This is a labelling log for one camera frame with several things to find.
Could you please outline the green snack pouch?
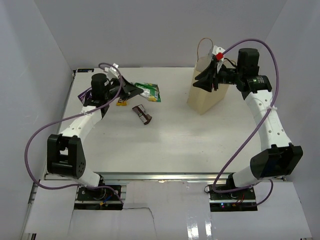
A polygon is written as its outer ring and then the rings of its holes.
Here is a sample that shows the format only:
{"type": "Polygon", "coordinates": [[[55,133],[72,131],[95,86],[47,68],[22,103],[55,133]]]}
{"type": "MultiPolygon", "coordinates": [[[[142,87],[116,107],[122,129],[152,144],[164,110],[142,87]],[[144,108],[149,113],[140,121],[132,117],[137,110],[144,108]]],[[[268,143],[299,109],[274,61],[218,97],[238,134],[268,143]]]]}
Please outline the green snack pouch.
{"type": "Polygon", "coordinates": [[[149,102],[161,102],[160,90],[157,84],[135,82],[133,85],[142,90],[139,95],[149,102]]]}

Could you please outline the brown chocolate bar wrapper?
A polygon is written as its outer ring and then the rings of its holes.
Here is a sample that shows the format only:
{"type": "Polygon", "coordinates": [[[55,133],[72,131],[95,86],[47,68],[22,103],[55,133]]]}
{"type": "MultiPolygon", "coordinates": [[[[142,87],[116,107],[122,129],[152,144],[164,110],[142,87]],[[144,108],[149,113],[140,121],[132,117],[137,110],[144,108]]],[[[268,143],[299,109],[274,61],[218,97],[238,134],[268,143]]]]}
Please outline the brown chocolate bar wrapper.
{"type": "Polygon", "coordinates": [[[148,125],[152,120],[152,116],[147,113],[142,104],[134,106],[132,110],[138,115],[144,125],[148,125]]]}

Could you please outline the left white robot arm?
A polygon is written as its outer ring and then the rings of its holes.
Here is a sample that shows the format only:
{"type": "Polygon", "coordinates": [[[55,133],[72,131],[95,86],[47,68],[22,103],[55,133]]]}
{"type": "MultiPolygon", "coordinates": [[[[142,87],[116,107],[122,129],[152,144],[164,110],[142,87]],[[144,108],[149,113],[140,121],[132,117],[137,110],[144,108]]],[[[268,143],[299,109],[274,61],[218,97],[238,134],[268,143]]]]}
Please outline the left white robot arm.
{"type": "Polygon", "coordinates": [[[141,88],[125,79],[119,81],[105,73],[92,75],[91,90],[84,98],[80,116],[61,133],[47,139],[47,171],[88,186],[88,193],[96,200],[103,198],[106,187],[101,184],[100,175],[87,167],[83,142],[106,115],[112,99],[128,100],[142,93],[141,88]]]}

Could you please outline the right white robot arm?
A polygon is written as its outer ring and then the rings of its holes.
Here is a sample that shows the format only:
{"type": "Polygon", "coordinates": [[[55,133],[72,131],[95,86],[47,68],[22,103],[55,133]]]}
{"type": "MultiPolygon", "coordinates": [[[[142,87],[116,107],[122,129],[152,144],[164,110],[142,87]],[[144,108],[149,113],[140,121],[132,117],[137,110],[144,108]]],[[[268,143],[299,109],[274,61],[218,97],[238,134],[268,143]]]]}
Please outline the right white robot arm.
{"type": "Polygon", "coordinates": [[[255,48],[241,48],[237,64],[228,68],[223,63],[224,49],[212,48],[210,64],[195,77],[194,87],[216,91],[220,84],[235,85],[250,109],[259,134],[261,152],[253,156],[249,166],[231,173],[225,185],[213,184],[209,193],[226,194],[236,200],[244,189],[262,180],[288,176],[303,156],[302,147],[294,145],[285,133],[275,107],[276,95],[267,76],[259,74],[260,54],[255,48]]]}

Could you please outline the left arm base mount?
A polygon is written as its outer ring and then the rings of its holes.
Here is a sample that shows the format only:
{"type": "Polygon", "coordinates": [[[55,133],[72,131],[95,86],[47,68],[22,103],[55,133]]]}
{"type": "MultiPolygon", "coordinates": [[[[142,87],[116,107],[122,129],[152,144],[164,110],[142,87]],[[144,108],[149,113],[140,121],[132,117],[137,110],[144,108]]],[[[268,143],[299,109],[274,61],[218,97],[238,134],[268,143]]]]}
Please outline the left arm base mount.
{"type": "Polygon", "coordinates": [[[116,196],[121,197],[122,186],[108,185],[109,188],[89,189],[80,187],[77,191],[74,209],[92,211],[120,211],[123,204],[116,196]]]}

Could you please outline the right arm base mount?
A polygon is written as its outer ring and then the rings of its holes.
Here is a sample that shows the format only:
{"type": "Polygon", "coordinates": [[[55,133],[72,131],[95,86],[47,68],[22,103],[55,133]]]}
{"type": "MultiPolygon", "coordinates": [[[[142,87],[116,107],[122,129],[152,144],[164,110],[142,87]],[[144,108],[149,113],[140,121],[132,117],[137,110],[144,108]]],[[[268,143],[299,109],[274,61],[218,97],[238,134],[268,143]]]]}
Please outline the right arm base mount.
{"type": "Polygon", "coordinates": [[[230,193],[217,193],[213,191],[212,185],[207,185],[204,192],[209,195],[209,206],[212,213],[253,212],[258,210],[253,188],[230,193]]]}

